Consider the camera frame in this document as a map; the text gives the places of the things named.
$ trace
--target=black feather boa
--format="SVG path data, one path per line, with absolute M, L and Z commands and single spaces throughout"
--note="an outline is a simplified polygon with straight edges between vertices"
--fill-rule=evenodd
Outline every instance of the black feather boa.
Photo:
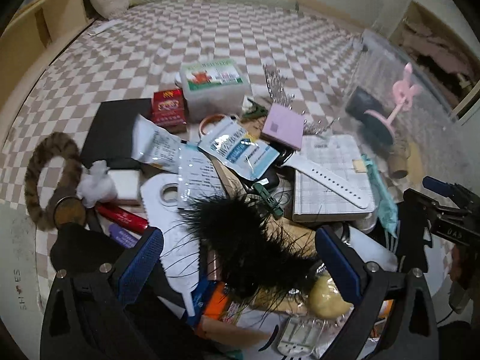
M 295 240 L 281 228 L 267 233 L 267 217 L 257 210 L 256 200 L 246 195 L 213 196 L 196 200 L 183 217 L 193 234 L 204 240 L 220 258 L 222 278 L 241 299 L 259 287 L 279 296 L 301 288 L 318 257 L 304 256 Z

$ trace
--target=grid notebook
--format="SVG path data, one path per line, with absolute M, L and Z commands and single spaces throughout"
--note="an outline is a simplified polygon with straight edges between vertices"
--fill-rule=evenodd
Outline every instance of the grid notebook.
M 368 216 L 375 209 L 368 175 L 357 173 L 354 160 L 362 160 L 351 135 L 332 135 L 327 139 L 304 136 L 300 155 L 324 166 L 367 194 L 369 205 L 359 208 L 337 193 L 299 171 L 295 171 L 293 220 L 296 222 L 351 221 Z

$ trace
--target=white watch strap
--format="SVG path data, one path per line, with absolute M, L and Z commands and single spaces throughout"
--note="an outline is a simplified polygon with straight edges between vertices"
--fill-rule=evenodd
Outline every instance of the white watch strap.
M 300 154 L 294 153 L 282 167 L 292 167 L 297 171 L 307 175 L 308 177 L 318 181 L 333 192 L 348 200 L 350 203 L 359 208 L 367 208 L 369 199 L 358 188 L 351 186 L 345 179 L 337 176 L 325 167 L 302 157 Z

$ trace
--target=black phone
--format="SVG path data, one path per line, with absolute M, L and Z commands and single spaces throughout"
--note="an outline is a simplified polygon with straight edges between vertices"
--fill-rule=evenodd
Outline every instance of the black phone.
M 258 180 L 251 181 L 242 177 L 239 177 L 238 179 L 245 188 L 245 191 L 247 193 L 253 194 L 257 194 L 255 189 L 253 188 L 253 185 L 255 183 L 262 184 L 267 191 L 274 190 L 280 184 L 280 179 L 278 178 L 278 174 L 273 166 L 268 167 L 265 173 L 263 173 L 262 176 L 258 178 Z

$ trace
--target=medicine packet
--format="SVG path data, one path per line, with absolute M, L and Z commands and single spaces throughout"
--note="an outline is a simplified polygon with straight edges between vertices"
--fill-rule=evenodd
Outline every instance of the medicine packet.
M 204 135 L 198 147 L 250 181 L 263 175 L 279 155 L 277 150 L 228 117 Z
M 132 131 L 131 157 L 171 173 L 179 171 L 181 139 L 138 115 Z
M 225 196 L 212 161 L 196 144 L 181 144 L 178 167 L 178 208 L 193 210 L 191 202 L 210 196 Z

